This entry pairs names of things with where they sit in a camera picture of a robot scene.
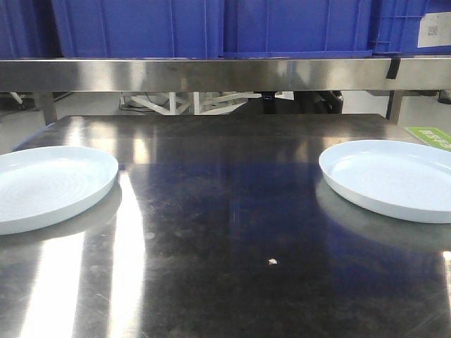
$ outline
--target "black tape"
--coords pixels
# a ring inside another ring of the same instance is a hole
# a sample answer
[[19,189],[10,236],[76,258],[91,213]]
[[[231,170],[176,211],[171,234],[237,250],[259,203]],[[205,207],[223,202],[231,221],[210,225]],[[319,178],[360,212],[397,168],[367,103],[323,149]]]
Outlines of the black tape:
[[390,67],[388,68],[387,79],[395,80],[397,77],[397,72],[400,69],[401,59],[400,58],[392,58],[392,62],[390,63]]

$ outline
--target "floor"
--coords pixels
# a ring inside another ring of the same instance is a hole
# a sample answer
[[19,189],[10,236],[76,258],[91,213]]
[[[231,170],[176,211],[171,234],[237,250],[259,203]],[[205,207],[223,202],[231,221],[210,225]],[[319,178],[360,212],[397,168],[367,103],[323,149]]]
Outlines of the floor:
[[[378,113],[385,115],[388,98],[368,92],[344,92],[343,113]],[[58,118],[67,115],[138,115],[122,111],[119,93],[77,93],[56,102]],[[408,96],[403,100],[399,125],[403,127],[437,127],[451,134],[451,106],[439,104],[435,97]],[[42,112],[35,109],[17,111],[0,106],[0,154],[45,128]]]

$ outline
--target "round plate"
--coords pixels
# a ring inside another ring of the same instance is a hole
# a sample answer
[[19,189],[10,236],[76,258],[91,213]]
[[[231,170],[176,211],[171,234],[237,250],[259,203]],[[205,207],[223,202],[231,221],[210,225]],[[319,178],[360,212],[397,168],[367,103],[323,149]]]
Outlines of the round plate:
[[0,156],[0,234],[67,220],[109,192],[118,172],[110,154],[81,146],[50,146]]
[[382,215],[451,223],[451,153],[419,144],[364,140],[326,149],[319,165],[329,186]]

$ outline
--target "white label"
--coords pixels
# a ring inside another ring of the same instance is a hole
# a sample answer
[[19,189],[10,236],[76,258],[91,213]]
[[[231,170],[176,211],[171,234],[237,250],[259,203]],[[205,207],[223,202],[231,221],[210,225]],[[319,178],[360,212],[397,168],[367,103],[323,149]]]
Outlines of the white label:
[[451,12],[429,13],[421,19],[418,48],[451,45]]

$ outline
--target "green sign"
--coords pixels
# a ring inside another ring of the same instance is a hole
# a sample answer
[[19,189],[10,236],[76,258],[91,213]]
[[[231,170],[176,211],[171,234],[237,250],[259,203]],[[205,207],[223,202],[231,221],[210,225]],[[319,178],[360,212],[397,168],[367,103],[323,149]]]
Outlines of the green sign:
[[430,146],[451,151],[451,137],[446,135],[440,129],[430,127],[407,127],[406,130]]

